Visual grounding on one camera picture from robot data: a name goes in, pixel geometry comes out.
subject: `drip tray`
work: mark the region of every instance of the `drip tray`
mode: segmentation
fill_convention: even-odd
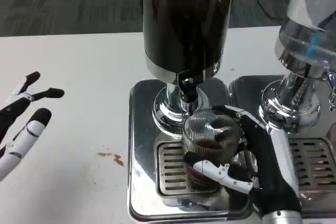
[[[336,192],[336,162],[326,138],[290,138],[301,193]]]
[[[193,190],[188,186],[183,164],[183,142],[162,143],[157,149],[156,190],[161,197],[183,197],[191,194],[213,194],[218,190]]]
[[[336,193],[336,161],[326,138],[292,137],[290,147],[300,193]],[[162,143],[157,149],[156,189],[161,197],[212,194],[217,190],[193,190],[188,186],[183,164],[183,142]]]

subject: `black cable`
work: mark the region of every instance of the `black cable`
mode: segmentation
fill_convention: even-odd
[[[283,20],[283,18],[277,18],[277,17],[272,17],[271,15],[268,14],[268,12],[265,10],[265,8],[263,7],[263,5],[261,4],[260,0],[257,0],[258,5],[260,6],[261,10],[263,11],[263,13],[269,18],[269,19],[273,19],[273,20]]]

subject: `coffee stain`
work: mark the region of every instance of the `coffee stain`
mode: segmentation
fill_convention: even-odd
[[[108,153],[104,153],[104,152],[98,152],[97,153],[98,156],[101,156],[101,157],[107,157],[107,156],[112,156],[113,154],[108,152]]]
[[[124,163],[123,161],[120,160],[121,156],[118,155],[118,154],[115,154],[114,155],[114,161],[118,164],[118,165],[121,165],[122,167],[124,167]]]
[[[113,153],[110,153],[110,152],[108,152],[108,153],[105,153],[105,152],[98,152],[97,155],[100,156],[100,157],[108,157],[108,156],[112,156],[112,155],[113,155],[113,156],[114,156],[114,161],[115,161],[118,165],[124,167],[124,163],[123,163],[123,161],[120,160],[121,156],[118,155],[118,154],[113,154]]]

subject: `brown coffee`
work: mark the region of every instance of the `brown coffee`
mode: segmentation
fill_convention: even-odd
[[[218,62],[231,0],[141,0],[144,46],[157,66],[198,74]]]

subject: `white robot finger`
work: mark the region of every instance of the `white robot finger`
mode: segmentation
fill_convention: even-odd
[[[51,118],[47,109],[39,109],[30,118],[26,126],[6,146],[0,159],[0,181],[3,180],[26,156],[46,128]]]

